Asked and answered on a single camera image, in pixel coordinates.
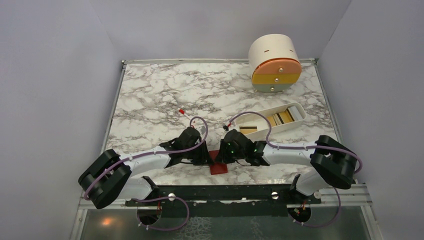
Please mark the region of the red card holder wallet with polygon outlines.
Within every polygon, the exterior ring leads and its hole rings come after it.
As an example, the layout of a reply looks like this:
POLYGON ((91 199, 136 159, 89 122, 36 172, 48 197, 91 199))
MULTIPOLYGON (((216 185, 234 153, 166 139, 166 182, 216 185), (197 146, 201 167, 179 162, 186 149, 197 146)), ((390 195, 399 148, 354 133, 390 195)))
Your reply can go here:
POLYGON ((211 175, 221 175, 228 173, 228 167, 225 163, 216 162, 216 157, 218 156, 219 150, 209 151, 209 156, 212 160, 212 165, 209 166, 209 171, 211 175))

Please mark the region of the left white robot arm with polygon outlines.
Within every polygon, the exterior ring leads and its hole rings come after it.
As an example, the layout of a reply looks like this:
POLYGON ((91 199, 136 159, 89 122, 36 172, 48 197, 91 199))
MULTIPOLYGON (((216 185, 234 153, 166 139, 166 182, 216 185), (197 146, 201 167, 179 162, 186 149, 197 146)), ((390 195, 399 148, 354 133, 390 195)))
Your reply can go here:
POLYGON ((97 209, 120 199, 139 199, 149 206, 157 200, 154 183, 147 177, 136 176, 175 166, 183 160, 195 166, 213 164, 205 140, 193 127, 150 150, 127 156, 120 156, 113 149, 105 150, 77 182, 84 190, 84 198, 97 209))

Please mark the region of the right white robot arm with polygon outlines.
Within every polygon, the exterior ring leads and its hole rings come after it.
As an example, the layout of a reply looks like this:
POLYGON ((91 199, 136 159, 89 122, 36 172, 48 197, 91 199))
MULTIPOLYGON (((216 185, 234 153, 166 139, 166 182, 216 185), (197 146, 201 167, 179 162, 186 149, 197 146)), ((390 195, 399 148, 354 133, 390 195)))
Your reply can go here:
POLYGON ((311 167, 293 179, 289 199, 300 204, 314 192, 329 186, 348 190, 362 164, 358 156, 328 135, 309 143, 283 144, 252 141, 233 129, 220 141, 215 161, 223 164, 244 160, 251 166, 293 164, 311 167))

